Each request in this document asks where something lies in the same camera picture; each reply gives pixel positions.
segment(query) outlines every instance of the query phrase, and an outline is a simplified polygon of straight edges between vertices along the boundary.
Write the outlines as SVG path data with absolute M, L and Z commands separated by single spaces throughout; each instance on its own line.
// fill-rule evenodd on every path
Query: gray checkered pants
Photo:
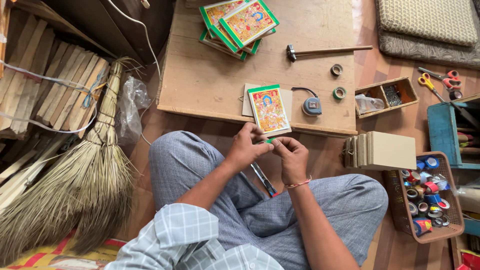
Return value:
M 159 210 L 202 180 L 224 157 L 196 135 L 175 131 L 152 144 L 149 159 Z M 309 186 L 337 235 L 361 265 L 387 209 L 384 188 L 361 174 L 317 179 Z M 226 250 L 250 243 L 285 269 L 310 268 L 288 192 L 269 198 L 239 173 L 210 211 L 219 219 L 218 240 Z

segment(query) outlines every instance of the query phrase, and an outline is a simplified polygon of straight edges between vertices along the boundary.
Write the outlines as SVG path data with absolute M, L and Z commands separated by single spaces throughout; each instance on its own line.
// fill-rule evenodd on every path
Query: wooden work table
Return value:
M 287 44 L 295 50 L 353 46 L 351 0 L 265 0 L 278 18 L 276 33 L 265 37 L 256 55 L 245 61 L 198 41 L 205 25 L 198 9 L 188 9 L 178 0 L 167 45 L 158 90 L 159 110 L 228 122 L 254 122 L 241 115 L 245 83 L 280 84 L 313 90 L 322 105 L 322 115 L 307 116 L 301 110 L 311 93 L 293 93 L 290 125 L 294 131 L 333 137 L 356 135 L 353 52 L 298 56 L 291 63 Z M 339 77 L 330 74 L 335 63 L 343 66 Z M 347 90 L 334 99 L 337 86 Z

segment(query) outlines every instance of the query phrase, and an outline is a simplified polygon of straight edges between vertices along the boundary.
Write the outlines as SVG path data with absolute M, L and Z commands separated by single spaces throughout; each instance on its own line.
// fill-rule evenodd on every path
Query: blue wooden box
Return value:
M 480 104 L 463 102 L 455 102 L 455 104 L 467 109 L 473 116 L 479 116 Z M 442 102 L 428 107 L 430 147 L 432 151 L 445 153 L 448 157 L 450 168 L 480 170 L 480 164 L 462 162 L 458 136 L 456 134 L 456 114 L 459 115 L 459 112 L 449 102 Z

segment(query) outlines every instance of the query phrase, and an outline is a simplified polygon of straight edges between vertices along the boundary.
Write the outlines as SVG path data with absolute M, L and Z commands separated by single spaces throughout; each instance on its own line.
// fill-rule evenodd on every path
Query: shirt sleeve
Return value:
M 217 237 L 218 218 L 204 208 L 165 205 L 105 270 L 170 270 L 187 260 L 198 243 Z

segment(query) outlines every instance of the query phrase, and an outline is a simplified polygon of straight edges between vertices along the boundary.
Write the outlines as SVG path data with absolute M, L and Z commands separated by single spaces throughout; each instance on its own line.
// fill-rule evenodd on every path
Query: red scissors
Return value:
M 458 74 L 458 71 L 452 70 L 447 73 L 447 75 L 440 76 L 438 74 L 435 74 L 431 72 L 430 70 L 426 70 L 424 68 L 420 68 L 419 70 L 428 73 L 430 76 L 432 76 L 435 79 L 439 79 L 442 81 L 442 83 L 449 89 L 460 89 L 462 87 L 462 81 L 460 81 L 460 74 Z

